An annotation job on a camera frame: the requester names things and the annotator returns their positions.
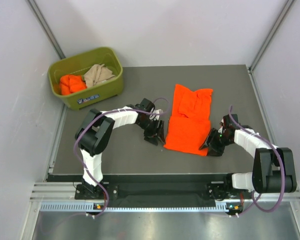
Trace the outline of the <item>orange t-shirt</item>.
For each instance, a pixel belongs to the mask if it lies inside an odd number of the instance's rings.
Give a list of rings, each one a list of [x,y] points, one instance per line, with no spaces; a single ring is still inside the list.
[[[192,91],[181,84],[175,85],[165,149],[207,156],[208,150],[200,147],[211,129],[212,94],[211,88]]]

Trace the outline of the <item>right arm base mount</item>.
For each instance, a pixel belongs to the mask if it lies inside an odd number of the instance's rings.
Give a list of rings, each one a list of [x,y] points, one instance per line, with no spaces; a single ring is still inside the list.
[[[211,199],[223,201],[228,199],[238,200],[247,197],[249,192],[246,189],[237,189],[233,187],[230,179],[225,178],[223,181],[213,181],[206,185],[207,194]]]

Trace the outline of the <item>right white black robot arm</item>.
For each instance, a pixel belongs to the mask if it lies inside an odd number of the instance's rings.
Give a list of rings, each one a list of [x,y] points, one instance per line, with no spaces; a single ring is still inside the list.
[[[285,193],[293,193],[297,188],[295,165],[292,151],[287,148],[269,146],[253,129],[212,128],[199,147],[207,150],[212,157],[222,156],[225,147],[236,144],[253,157],[251,172],[231,173],[223,192],[235,198],[242,190],[256,191],[259,194],[280,193],[284,185]]]

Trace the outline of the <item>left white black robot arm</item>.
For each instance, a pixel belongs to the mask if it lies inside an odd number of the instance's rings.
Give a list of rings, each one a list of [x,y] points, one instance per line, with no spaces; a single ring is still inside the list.
[[[149,110],[128,105],[111,111],[92,109],[88,112],[75,135],[75,145],[79,147],[83,158],[82,184],[92,198],[99,198],[104,191],[100,183],[102,174],[102,154],[106,149],[112,131],[126,125],[138,125],[144,140],[157,146],[166,143],[164,121],[161,109],[151,107]]]

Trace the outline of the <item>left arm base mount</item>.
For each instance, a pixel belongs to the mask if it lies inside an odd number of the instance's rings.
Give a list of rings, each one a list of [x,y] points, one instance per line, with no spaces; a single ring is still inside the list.
[[[100,186],[93,186],[83,181],[75,187],[75,200],[107,200],[106,193]]]

